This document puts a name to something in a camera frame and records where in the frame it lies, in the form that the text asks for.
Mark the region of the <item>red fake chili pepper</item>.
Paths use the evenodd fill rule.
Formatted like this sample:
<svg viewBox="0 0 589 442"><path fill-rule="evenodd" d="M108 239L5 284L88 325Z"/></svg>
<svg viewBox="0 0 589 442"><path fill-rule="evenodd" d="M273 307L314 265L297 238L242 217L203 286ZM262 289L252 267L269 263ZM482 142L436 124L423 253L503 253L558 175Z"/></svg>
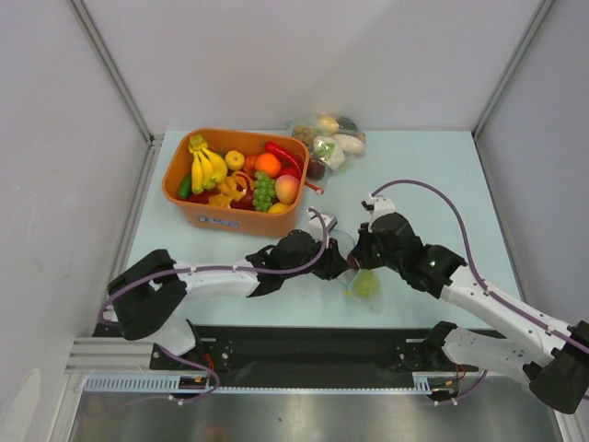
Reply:
<svg viewBox="0 0 589 442"><path fill-rule="evenodd" d="M296 176L298 178L302 177L303 169L302 163L297 159L297 157L292 154L289 150L283 148L282 146L274 143L274 142L266 142L264 144L264 150L266 153L271 153L278 157L280 160L284 160L290 164L292 168L296 170Z"/></svg>

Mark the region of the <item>clear zip top bag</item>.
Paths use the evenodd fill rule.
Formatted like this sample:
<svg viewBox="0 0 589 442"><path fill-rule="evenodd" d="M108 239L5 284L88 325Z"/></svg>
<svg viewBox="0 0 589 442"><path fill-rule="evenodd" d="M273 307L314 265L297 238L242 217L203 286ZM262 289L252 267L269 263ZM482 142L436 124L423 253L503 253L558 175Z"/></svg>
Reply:
<svg viewBox="0 0 589 442"><path fill-rule="evenodd" d="M347 256L357 244L357 240L343 230L334 228L330 235L338 241L342 256ZM338 281L344 285L344 295L347 299L362 305L375 315L382 312L384 305L382 286L374 270L352 268L342 273Z"/></svg>

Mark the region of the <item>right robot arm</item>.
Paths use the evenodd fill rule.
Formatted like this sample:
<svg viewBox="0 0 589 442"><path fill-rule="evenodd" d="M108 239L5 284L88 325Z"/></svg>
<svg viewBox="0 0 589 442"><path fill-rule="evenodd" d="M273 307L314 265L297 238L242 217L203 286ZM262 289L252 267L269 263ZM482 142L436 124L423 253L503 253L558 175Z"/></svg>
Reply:
<svg viewBox="0 0 589 442"><path fill-rule="evenodd" d="M425 244L398 213L364 222L350 257L361 269L388 268L409 286L478 317L500 335L478 335L449 322L424 346L435 369L452 363L511 378L544 404L573 414L588 392L588 324L571 325L508 297L458 254Z"/></svg>

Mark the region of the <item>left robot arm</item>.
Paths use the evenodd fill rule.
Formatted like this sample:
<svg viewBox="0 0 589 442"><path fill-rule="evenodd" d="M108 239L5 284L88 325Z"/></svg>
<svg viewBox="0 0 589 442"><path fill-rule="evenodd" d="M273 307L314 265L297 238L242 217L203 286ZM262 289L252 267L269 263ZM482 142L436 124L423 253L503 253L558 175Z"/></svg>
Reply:
<svg viewBox="0 0 589 442"><path fill-rule="evenodd" d="M333 280L350 269L338 241L296 229L233 264L178 262L166 249L153 250L108 285L114 314L127 341L155 343L183 368L202 360L192 325L196 302L213 297L262 297L304 274Z"/></svg>

